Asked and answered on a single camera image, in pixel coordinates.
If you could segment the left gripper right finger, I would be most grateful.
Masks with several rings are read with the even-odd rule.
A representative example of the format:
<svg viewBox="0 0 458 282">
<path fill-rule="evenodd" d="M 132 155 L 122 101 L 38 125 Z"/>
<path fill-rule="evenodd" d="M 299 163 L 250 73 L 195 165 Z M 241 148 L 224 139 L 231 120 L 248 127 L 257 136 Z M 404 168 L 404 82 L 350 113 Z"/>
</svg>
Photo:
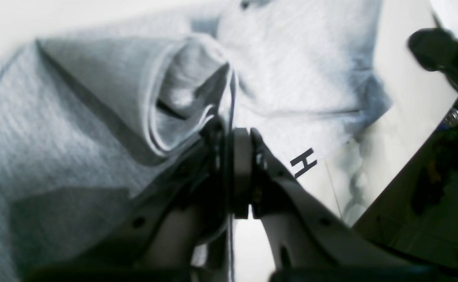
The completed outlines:
<svg viewBox="0 0 458 282">
<path fill-rule="evenodd" d="M 255 129 L 231 132 L 231 210 L 260 219 L 276 265 L 272 282 L 435 282 L 436 268 L 412 264 L 351 231 L 310 195 Z"/>
</svg>

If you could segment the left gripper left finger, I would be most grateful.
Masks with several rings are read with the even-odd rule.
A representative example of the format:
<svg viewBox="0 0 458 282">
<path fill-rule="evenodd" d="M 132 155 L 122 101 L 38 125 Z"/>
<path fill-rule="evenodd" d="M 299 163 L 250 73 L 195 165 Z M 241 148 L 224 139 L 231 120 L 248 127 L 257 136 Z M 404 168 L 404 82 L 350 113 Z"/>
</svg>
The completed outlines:
<svg viewBox="0 0 458 282">
<path fill-rule="evenodd" d="M 227 127 L 208 121 L 201 139 L 160 175 L 159 191 L 109 235 L 74 258 L 29 273 L 27 282 L 194 282 L 211 273 L 191 265 L 198 244 L 227 229 Z"/>
</svg>

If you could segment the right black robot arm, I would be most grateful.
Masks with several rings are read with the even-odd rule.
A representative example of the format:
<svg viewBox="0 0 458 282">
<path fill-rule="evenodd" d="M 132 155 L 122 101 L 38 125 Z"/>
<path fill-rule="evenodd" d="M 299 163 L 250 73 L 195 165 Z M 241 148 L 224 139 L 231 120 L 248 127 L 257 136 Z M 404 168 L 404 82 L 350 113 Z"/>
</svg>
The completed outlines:
<svg viewBox="0 0 458 282">
<path fill-rule="evenodd" d="M 423 69 L 442 72 L 458 91 L 458 39 L 450 32 L 420 29 L 408 38 L 408 48 Z"/>
</svg>

